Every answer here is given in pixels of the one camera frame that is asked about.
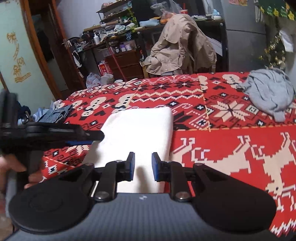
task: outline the wooden drawer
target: wooden drawer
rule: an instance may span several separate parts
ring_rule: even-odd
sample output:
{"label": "wooden drawer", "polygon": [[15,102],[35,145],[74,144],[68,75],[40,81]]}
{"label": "wooden drawer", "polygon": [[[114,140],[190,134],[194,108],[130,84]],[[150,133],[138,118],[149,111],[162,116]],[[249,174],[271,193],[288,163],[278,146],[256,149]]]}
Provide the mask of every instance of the wooden drawer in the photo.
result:
{"label": "wooden drawer", "polygon": [[[121,68],[127,67],[129,65],[138,64],[140,61],[140,55],[138,50],[129,50],[122,53],[115,54],[116,60]],[[108,56],[105,58],[105,62],[107,62],[112,69],[117,69],[117,65],[112,56]]]}
{"label": "wooden drawer", "polygon": [[[121,70],[122,70],[122,72],[125,75],[127,80],[131,80],[131,79],[134,79],[134,78],[139,78],[139,79],[144,78],[143,70],[142,70],[142,67],[140,66],[140,64],[131,65],[131,66],[128,66],[128,67],[123,67],[123,68],[121,68]],[[121,75],[118,68],[112,69],[112,73],[113,73],[114,78],[116,80],[122,79],[122,75]]]}

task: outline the white towel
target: white towel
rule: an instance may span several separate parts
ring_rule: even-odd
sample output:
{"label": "white towel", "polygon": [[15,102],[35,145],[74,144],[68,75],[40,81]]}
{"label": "white towel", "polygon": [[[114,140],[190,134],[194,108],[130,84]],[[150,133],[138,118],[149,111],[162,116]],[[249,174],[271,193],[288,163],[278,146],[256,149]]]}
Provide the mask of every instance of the white towel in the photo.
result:
{"label": "white towel", "polygon": [[169,107],[131,109],[109,116],[101,129],[105,139],[94,142],[83,163],[104,167],[108,162],[126,160],[135,153],[133,181],[119,182],[117,192],[158,193],[164,183],[154,181],[151,154],[157,152],[162,161],[168,161],[173,133],[173,115]]}

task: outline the beige jacket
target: beige jacket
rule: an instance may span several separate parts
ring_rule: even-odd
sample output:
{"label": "beige jacket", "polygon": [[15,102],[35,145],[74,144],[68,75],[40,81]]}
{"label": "beige jacket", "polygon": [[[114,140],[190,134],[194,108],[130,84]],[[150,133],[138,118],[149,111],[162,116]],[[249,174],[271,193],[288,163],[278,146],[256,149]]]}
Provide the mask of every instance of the beige jacket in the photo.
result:
{"label": "beige jacket", "polygon": [[151,54],[144,62],[147,72],[161,75],[177,69],[197,71],[217,61],[211,42],[187,14],[174,15],[165,25]]}

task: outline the gray refrigerator door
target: gray refrigerator door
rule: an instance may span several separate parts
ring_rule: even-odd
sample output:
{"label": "gray refrigerator door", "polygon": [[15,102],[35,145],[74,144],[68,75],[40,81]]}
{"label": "gray refrigerator door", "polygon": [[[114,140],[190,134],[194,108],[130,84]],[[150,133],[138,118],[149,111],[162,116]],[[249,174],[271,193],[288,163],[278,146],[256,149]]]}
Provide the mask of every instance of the gray refrigerator door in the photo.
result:
{"label": "gray refrigerator door", "polygon": [[218,1],[221,1],[222,4],[226,29],[265,34],[264,24],[256,23],[253,0],[249,0],[247,2],[248,6],[245,7],[230,4],[229,0]]}
{"label": "gray refrigerator door", "polygon": [[258,59],[266,48],[264,34],[227,30],[227,40],[229,71],[246,72],[264,68],[264,64]]}

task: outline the red tablecloth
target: red tablecloth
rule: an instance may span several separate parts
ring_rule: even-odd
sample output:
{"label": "red tablecloth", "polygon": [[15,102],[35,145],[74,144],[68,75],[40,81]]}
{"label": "red tablecloth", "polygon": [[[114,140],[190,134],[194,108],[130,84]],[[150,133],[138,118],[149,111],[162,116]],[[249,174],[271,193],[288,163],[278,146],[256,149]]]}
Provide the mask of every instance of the red tablecloth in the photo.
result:
{"label": "red tablecloth", "polygon": [[[203,162],[266,190],[278,210],[271,231],[285,236],[296,225],[296,109],[285,123],[259,111],[236,90],[248,73],[215,73],[129,81],[74,92],[62,105],[75,110],[66,123],[98,130],[111,113],[169,106],[174,115],[171,160]],[[44,179],[82,162],[88,145],[45,153]]]}

